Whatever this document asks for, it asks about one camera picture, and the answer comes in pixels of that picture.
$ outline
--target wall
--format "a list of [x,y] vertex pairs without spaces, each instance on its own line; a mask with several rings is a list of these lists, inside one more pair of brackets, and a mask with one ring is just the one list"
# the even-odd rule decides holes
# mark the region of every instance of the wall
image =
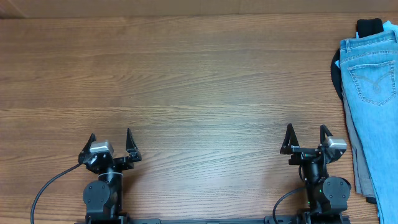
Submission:
[[4,18],[397,11],[396,0],[0,0]]

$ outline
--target jeans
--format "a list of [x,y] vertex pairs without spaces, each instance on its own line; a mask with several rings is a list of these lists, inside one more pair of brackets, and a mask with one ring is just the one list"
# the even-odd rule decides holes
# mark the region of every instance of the jeans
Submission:
[[356,128],[351,117],[351,110],[349,108],[344,90],[342,94],[349,141],[351,142],[351,149],[353,152],[355,191],[356,193],[361,194],[365,197],[374,198],[372,180],[370,178],[368,164],[366,163],[363,147],[361,141],[359,140],[358,133],[356,132]]
[[382,224],[398,220],[397,65],[398,32],[394,30],[340,42],[343,88]]

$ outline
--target robotic arm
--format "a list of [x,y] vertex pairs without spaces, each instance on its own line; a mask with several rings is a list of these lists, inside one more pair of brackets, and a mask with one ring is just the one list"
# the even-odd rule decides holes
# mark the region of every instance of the robotic arm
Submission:
[[[275,204],[272,216],[262,219],[229,220],[133,220],[122,211],[123,171],[134,168],[134,162],[141,161],[139,152],[127,129],[126,151],[128,156],[113,158],[113,147],[108,141],[96,142],[91,134],[86,146],[78,156],[79,164],[62,172],[50,180],[36,196],[31,212],[31,224],[34,224],[34,208],[40,194],[55,179],[84,164],[86,168],[98,174],[98,180],[89,183],[83,191],[86,204],[84,223],[76,224],[350,224],[349,217],[341,213],[347,210],[347,200],[351,185],[341,177],[330,177],[326,165],[337,161],[346,151],[343,139],[335,138],[325,125],[320,126],[321,138],[317,148],[301,148],[292,124],[287,126],[281,154],[291,155],[289,165],[298,166],[304,186],[284,195]],[[278,204],[287,196],[299,190],[306,190],[309,208],[300,209],[296,215],[276,216]]]

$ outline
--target wire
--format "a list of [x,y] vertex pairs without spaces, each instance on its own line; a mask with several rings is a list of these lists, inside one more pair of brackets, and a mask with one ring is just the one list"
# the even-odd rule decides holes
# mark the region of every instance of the wire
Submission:
[[325,178],[328,178],[329,177],[329,174],[327,173],[327,171],[326,171],[326,152],[325,152],[325,150],[323,150],[323,166],[322,166],[322,173],[323,173],[323,176],[325,176]]
[[300,179],[304,182],[303,175],[301,174],[301,168],[302,168],[302,166],[300,164],[299,167],[298,167],[298,174],[300,176]]
[[295,194],[295,193],[297,193],[297,192],[299,192],[299,191],[301,191],[301,190],[304,190],[305,188],[306,188],[306,187],[299,187],[299,188],[297,188],[297,189],[295,189],[295,190],[292,190],[291,192],[289,192],[289,193],[283,195],[283,196],[276,202],[276,204],[275,204],[275,206],[274,206],[274,209],[272,210],[272,217],[274,218],[275,224],[279,224],[279,222],[278,222],[278,220],[276,219],[276,216],[275,216],[276,207],[278,206],[278,204],[279,204],[281,201],[283,201],[283,199],[287,198],[288,196],[291,196],[292,194]]
[[44,191],[53,181],[57,180],[59,177],[63,176],[64,174],[67,174],[68,172],[70,172],[70,171],[76,169],[76,168],[79,167],[80,165],[81,165],[81,164],[77,164],[77,165],[75,165],[75,166],[73,166],[73,167],[71,167],[71,168],[69,168],[69,169],[63,171],[62,173],[56,175],[55,177],[53,177],[51,180],[49,180],[49,181],[40,189],[39,193],[37,194],[37,196],[36,196],[36,198],[35,198],[35,200],[33,201],[33,204],[32,204],[32,210],[30,211],[30,224],[34,224],[34,223],[35,223],[34,218],[33,218],[34,213],[35,213],[35,207],[36,207],[37,201],[38,201],[40,195],[42,195],[43,191]]

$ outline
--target back pocket stitching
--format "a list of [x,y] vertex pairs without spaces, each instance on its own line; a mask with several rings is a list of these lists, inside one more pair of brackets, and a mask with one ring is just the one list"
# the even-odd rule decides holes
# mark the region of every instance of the back pocket stitching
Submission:
[[[351,75],[351,78],[354,81],[355,87],[356,87],[356,91],[358,92],[358,95],[360,97],[360,99],[362,101],[368,102],[368,103],[372,103],[374,105],[378,105],[378,106],[382,106],[384,104],[386,104],[388,101],[390,101],[391,99],[393,99],[393,97],[396,96],[396,84],[395,84],[395,73],[394,73],[394,63],[395,61],[389,61],[389,62],[384,62],[384,63],[380,63],[380,64],[366,64],[366,65],[355,65],[353,67],[349,67],[348,71],[349,74]],[[367,68],[367,67],[382,67],[382,66],[386,66],[386,65],[390,65],[390,72],[387,72],[385,75],[381,76],[378,78],[379,81],[383,80],[384,78],[388,77],[388,75],[391,76],[391,82],[392,82],[392,95],[387,98],[386,100],[382,101],[382,102],[378,102],[378,101],[374,101],[374,100],[370,100],[368,98],[366,98],[361,91],[361,87],[359,86],[359,81],[358,81],[358,76],[355,74],[355,69],[357,68]]]

